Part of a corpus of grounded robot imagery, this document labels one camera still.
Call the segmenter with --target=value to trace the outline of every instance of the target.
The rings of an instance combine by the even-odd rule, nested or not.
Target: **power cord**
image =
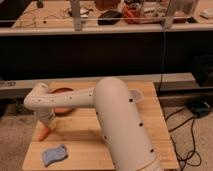
[[[59,15],[63,19],[71,18],[70,12],[71,12],[71,8],[67,8],[65,10],[60,10]]]
[[[23,13],[23,15],[21,17],[23,17],[24,15],[31,15],[32,16],[32,19],[30,19],[29,21],[32,21],[32,23],[30,24],[23,24],[24,22],[28,21],[28,20],[22,20],[21,18],[19,19],[19,22],[20,22],[20,26],[17,26],[17,27],[30,27],[30,26],[34,26],[36,27],[36,15],[30,11],[27,11],[25,13]]]
[[[183,111],[183,110],[186,110],[186,109],[188,109],[188,106],[185,106],[185,107],[183,107],[182,109],[173,112],[172,114],[170,114],[170,115],[166,118],[166,121],[167,121],[169,118],[171,118],[172,116],[174,116],[175,114],[177,114],[177,113],[179,113],[179,112],[181,112],[181,111]],[[185,167],[186,167],[187,165],[189,165],[189,166],[191,166],[191,167],[198,167],[198,166],[200,166],[201,163],[202,163],[202,158],[201,158],[199,152],[197,152],[197,150],[196,150],[196,143],[195,143],[195,137],[194,137],[194,123],[195,123],[195,120],[196,120],[196,117],[195,117],[195,116],[192,116],[192,117],[188,118],[187,120],[185,120],[184,122],[182,122],[182,123],[179,124],[178,126],[176,126],[176,127],[172,128],[171,130],[169,130],[169,132],[171,133],[171,132],[177,130],[178,128],[182,127],[183,125],[185,125],[186,123],[188,123],[188,122],[191,121],[191,120],[192,120],[192,123],[191,123],[191,129],[190,129],[190,130],[191,130],[191,137],[192,137],[193,149],[187,152],[187,155],[186,155],[185,158],[182,157],[182,156],[178,153],[177,147],[176,147],[176,143],[175,143],[174,139],[171,137],[171,140],[172,140],[173,146],[174,146],[174,150],[175,150],[175,154],[176,154],[176,156],[177,156],[177,160],[178,160],[178,163],[179,163],[179,165],[180,165],[180,171],[184,171],[184,169],[185,169]],[[189,161],[190,161],[195,155],[198,156],[198,160],[199,160],[198,163],[196,163],[196,164],[190,163]]]
[[[166,30],[165,27],[162,27],[163,30],[163,55],[162,55],[162,59],[161,59],[161,76],[160,76],[160,83],[158,86],[158,92],[161,91],[161,87],[163,84],[163,77],[164,77],[164,63],[165,63],[165,59],[166,59],[166,51],[167,51],[167,41],[166,41]]]
[[[51,14],[51,15],[48,15],[48,16],[43,18],[43,20],[44,20],[43,23],[46,24],[47,23],[47,19],[49,19],[49,18],[55,18],[56,20],[60,19],[59,17]]]

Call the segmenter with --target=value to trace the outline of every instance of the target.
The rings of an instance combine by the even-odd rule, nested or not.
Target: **plastic container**
[[[182,0],[176,4],[175,18],[190,18],[192,17],[198,0]]]
[[[121,0],[95,0],[95,5],[98,10],[116,9]]]

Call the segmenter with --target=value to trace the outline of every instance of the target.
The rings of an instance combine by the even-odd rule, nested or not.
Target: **wire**
[[[177,156],[177,159],[178,159],[178,162],[179,162],[179,165],[180,165],[180,168],[181,170],[180,171],[184,171],[185,167],[187,165],[191,166],[191,167],[198,167],[201,165],[202,163],[202,158],[200,156],[200,154],[196,151],[196,143],[195,143],[195,137],[194,137],[194,123],[195,123],[195,118],[193,118],[193,121],[192,121],[192,124],[191,124],[191,136],[192,136],[192,142],[193,142],[193,149],[190,150],[187,155],[186,155],[186,158],[183,158],[178,152],[177,152],[177,147],[176,147],[176,143],[174,141],[174,139],[171,137],[171,140],[173,142],[173,146],[174,146],[174,149],[175,149],[175,154]],[[191,158],[194,157],[194,155],[197,155],[198,156],[198,163],[196,164],[192,164],[192,163],[189,163],[189,160]]]
[[[48,19],[48,18],[60,19],[59,17],[57,17],[57,16],[51,14],[51,15],[48,15],[48,16],[44,17],[43,20],[46,20],[46,19]]]
[[[22,20],[21,17],[22,17],[23,15],[26,15],[26,14],[30,14],[30,15],[32,16],[32,19],[29,20],[29,21],[32,21],[32,23],[23,25],[23,22],[25,22],[25,21]],[[23,13],[23,15],[22,15],[22,16],[20,17],[20,19],[18,20],[18,21],[20,21],[20,25],[17,26],[17,27],[30,27],[30,26],[36,27],[36,15],[35,15],[34,13],[32,13],[32,12],[30,12],[30,11],[27,11],[27,12]]]
[[[180,125],[178,125],[178,126],[172,128],[172,129],[170,129],[170,130],[169,130],[169,133],[175,131],[176,129],[178,129],[178,128],[180,128],[181,126],[185,125],[187,122],[189,122],[190,120],[192,120],[192,119],[194,119],[194,118],[195,118],[194,116],[190,117],[189,119],[185,120],[185,121],[184,121],[183,123],[181,123]]]
[[[185,106],[185,107],[183,107],[183,108],[181,108],[181,109],[179,109],[179,110],[177,110],[177,111],[175,111],[175,112],[169,114],[169,116],[167,116],[165,120],[167,121],[170,117],[174,116],[175,114],[178,114],[179,112],[182,112],[182,111],[185,110],[185,109],[188,109],[188,107]]]
[[[166,51],[167,51],[167,41],[166,41],[166,31],[165,27],[163,28],[163,55],[161,59],[161,76],[160,76],[160,83],[158,86],[158,92],[161,91],[162,83],[163,83],[163,77],[164,77],[164,64],[165,64],[165,59],[166,59]]]
[[[70,11],[71,11],[71,8],[67,8],[66,10],[60,10],[59,15],[63,19],[71,18],[70,14],[69,14]]]

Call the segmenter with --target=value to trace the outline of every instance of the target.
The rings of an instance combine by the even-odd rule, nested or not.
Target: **black cable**
[[[185,109],[188,109],[188,107],[185,106],[185,107],[183,107],[183,108],[181,108],[181,109],[179,109],[179,110],[177,110],[177,111],[175,111],[175,112],[169,114],[169,116],[167,116],[167,117],[165,118],[165,120],[167,121],[170,117],[174,116],[175,114],[178,114],[179,112],[182,112],[182,111],[185,110]]]
[[[169,133],[175,131],[176,129],[178,129],[178,128],[180,128],[181,126],[185,125],[187,122],[189,122],[190,120],[192,120],[192,119],[194,119],[194,118],[195,118],[194,116],[188,118],[187,120],[185,120],[185,121],[184,121],[183,123],[181,123],[180,125],[178,125],[178,126],[172,128],[172,129],[170,129],[170,130],[169,130]]]
[[[59,11],[59,15],[60,15],[63,19],[71,18],[71,16],[70,16],[70,11],[71,11],[71,8],[67,8],[66,10],[60,10],[60,11]]]
[[[173,142],[173,145],[174,145],[174,149],[175,149],[175,154],[177,156],[177,159],[178,159],[178,162],[179,162],[179,165],[180,165],[180,168],[181,170],[180,171],[184,171],[185,167],[187,165],[191,166],[191,167],[198,167],[201,165],[202,163],[202,158],[200,156],[200,154],[196,151],[196,143],[195,143],[195,137],[194,137],[194,123],[195,123],[195,118],[193,118],[193,121],[192,121],[192,124],[191,124],[191,136],[192,136],[192,142],[193,142],[193,149],[190,150],[187,155],[186,155],[186,158],[183,158],[178,152],[177,152],[177,147],[176,147],[176,143],[175,141],[173,140],[173,138],[171,137],[171,140]],[[199,162],[197,164],[192,164],[192,163],[189,163],[189,160],[194,157],[194,155],[197,155],[198,156],[198,159],[199,159]]]
[[[46,19],[48,19],[48,18],[60,19],[59,17],[57,17],[57,16],[51,14],[51,15],[48,15],[48,16],[46,16],[46,17],[43,18],[43,20],[44,20],[43,23],[44,23],[44,24],[47,23],[47,20],[46,20]]]
[[[161,76],[160,76],[160,83],[158,86],[158,92],[161,91],[161,87],[162,87],[162,83],[163,83],[163,77],[164,77],[164,63],[165,63],[165,59],[166,59],[166,51],[167,51],[167,42],[166,42],[166,31],[165,28],[163,28],[163,55],[162,55],[162,59],[161,59]]]
[[[162,112],[163,112],[163,117],[164,117],[164,119],[166,119],[166,112],[165,112],[165,110],[163,108],[163,104],[161,103],[160,98],[158,98],[158,100],[159,100],[159,103],[160,103],[160,106],[161,106],[161,109],[162,109]]]

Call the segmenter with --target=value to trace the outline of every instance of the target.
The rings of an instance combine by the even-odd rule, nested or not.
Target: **wooden board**
[[[200,0],[194,12],[194,19],[200,24],[213,24],[213,19],[205,19],[200,16],[200,12],[205,9],[213,9],[213,1],[212,0]]]
[[[19,19],[12,26],[13,28],[20,27],[73,27],[73,19],[66,15],[64,18],[61,12],[66,11],[71,7],[70,1],[44,1],[43,8],[37,8],[37,1],[32,1]],[[81,1],[81,7],[93,9],[89,14],[88,20],[84,26],[97,27],[98,17],[105,11],[99,11],[94,4],[94,1]],[[127,25],[121,20],[116,25]]]
[[[77,90],[94,85],[95,82],[67,82],[52,83],[50,87]],[[127,85],[130,89],[143,92],[143,100],[137,106],[163,168],[177,169],[178,163],[153,84],[127,82]],[[23,170],[46,170],[41,161],[41,153],[61,143],[66,145],[69,157],[51,165],[48,170],[114,170],[94,109],[76,109],[67,116],[58,117],[55,131],[45,141],[38,142],[38,134],[42,128],[42,124],[38,122]]]

